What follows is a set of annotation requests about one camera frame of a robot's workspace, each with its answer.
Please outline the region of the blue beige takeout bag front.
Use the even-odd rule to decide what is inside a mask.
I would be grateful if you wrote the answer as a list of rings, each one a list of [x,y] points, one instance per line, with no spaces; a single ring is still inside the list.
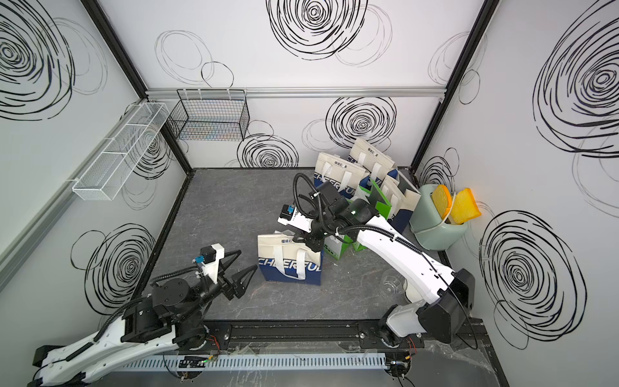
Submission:
[[[404,232],[421,198],[419,190],[399,170],[388,173],[380,188],[391,206],[388,222]]]

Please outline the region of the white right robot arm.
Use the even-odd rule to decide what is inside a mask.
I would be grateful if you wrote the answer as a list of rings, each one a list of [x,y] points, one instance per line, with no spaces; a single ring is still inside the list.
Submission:
[[[388,346],[417,333],[443,343],[459,338],[460,329],[471,322],[476,282],[469,271],[454,271],[425,254],[366,201],[350,202],[330,182],[316,186],[303,173],[295,174],[293,184],[299,181],[309,186],[310,193],[293,191],[293,204],[281,211],[279,219],[299,230],[295,242],[320,253],[328,238],[348,236],[398,271],[419,295],[418,301],[392,306],[381,318],[380,333]]]

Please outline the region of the green white bag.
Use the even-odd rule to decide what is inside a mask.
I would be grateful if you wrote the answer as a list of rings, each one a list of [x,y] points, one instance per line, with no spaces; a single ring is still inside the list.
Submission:
[[[325,252],[336,260],[341,259],[347,250],[360,252],[364,249],[366,249],[366,247],[359,242],[353,241],[347,235],[340,236],[339,238],[330,235],[324,241]]]
[[[383,218],[389,219],[393,208],[392,203],[375,181],[368,180],[367,188],[359,185],[353,196],[353,199],[357,198],[360,198],[370,204]]]

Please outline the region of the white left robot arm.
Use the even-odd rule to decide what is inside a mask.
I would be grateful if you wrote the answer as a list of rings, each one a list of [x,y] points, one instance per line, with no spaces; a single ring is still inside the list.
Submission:
[[[150,294],[132,299],[113,312],[92,335],[66,346],[44,345],[35,351],[31,386],[86,386],[106,374],[164,352],[201,351],[218,338],[203,315],[223,295],[242,298],[258,267],[231,276],[240,257],[213,245],[201,250],[189,267],[153,277]]]

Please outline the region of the blue beige bag first row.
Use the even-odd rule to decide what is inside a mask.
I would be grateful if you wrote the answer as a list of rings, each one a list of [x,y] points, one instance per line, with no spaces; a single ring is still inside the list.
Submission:
[[[323,252],[313,252],[286,233],[258,235],[258,267],[267,282],[322,284]]]

